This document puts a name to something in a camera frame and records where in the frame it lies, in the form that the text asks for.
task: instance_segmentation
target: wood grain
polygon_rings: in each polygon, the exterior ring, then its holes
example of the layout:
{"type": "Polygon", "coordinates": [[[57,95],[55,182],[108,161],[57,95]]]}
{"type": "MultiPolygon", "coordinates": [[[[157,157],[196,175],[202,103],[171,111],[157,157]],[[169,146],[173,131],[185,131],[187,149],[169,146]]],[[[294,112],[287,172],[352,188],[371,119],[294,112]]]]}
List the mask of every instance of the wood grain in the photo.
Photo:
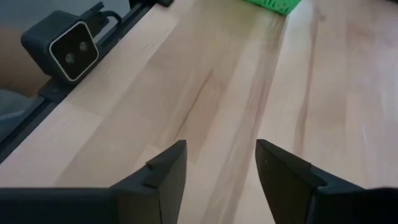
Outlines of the wood grain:
{"type": "Polygon", "coordinates": [[[264,138],[363,187],[397,186],[398,5],[155,7],[0,165],[1,186],[110,186],[188,141],[179,223],[273,223],[264,138]]]}

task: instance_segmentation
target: green basket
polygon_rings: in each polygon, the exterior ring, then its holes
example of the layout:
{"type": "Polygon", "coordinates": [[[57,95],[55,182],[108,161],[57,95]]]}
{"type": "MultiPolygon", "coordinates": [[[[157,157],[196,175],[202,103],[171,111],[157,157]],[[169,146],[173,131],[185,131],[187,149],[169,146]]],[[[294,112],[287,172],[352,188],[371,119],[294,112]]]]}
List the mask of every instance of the green basket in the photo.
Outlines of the green basket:
{"type": "Polygon", "coordinates": [[[301,0],[247,0],[272,11],[288,15],[301,0]]]}

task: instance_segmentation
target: camera lens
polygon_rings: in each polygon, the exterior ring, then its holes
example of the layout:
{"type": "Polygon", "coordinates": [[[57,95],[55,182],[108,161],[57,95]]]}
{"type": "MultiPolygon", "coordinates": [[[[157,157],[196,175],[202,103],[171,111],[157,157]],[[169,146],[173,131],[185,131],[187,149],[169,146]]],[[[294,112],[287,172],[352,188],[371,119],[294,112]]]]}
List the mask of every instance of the camera lens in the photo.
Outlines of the camera lens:
{"type": "Polygon", "coordinates": [[[79,48],[80,48],[80,50],[81,50],[82,52],[85,52],[85,51],[88,50],[88,45],[87,45],[86,42],[83,41],[83,42],[80,42],[79,48]]]}
{"type": "Polygon", "coordinates": [[[73,63],[75,63],[75,56],[74,56],[72,53],[68,53],[68,54],[65,56],[65,61],[66,61],[66,63],[68,63],[68,64],[73,64],[73,63]]]}

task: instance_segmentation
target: wooden table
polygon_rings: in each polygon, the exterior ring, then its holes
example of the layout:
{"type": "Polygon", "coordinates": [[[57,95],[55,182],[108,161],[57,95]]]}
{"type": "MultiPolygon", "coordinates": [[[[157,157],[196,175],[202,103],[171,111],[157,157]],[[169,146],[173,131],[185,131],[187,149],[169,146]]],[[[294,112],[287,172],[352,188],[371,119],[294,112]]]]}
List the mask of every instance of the wooden table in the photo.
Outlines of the wooden table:
{"type": "Polygon", "coordinates": [[[0,186],[110,186],[188,141],[179,223],[272,223],[264,138],[363,187],[398,185],[398,4],[154,7],[0,165],[0,186]]]}

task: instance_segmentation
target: camera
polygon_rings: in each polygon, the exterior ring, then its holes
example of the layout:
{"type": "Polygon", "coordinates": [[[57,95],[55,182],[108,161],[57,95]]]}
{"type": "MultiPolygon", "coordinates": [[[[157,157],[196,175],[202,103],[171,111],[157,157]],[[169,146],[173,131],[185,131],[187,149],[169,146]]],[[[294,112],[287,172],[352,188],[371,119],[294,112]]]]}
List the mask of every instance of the camera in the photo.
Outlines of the camera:
{"type": "Polygon", "coordinates": [[[31,27],[21,43],[45,74],[69,84],[80,82],[100,55],[88,24],[63,11],[31,27]]]}

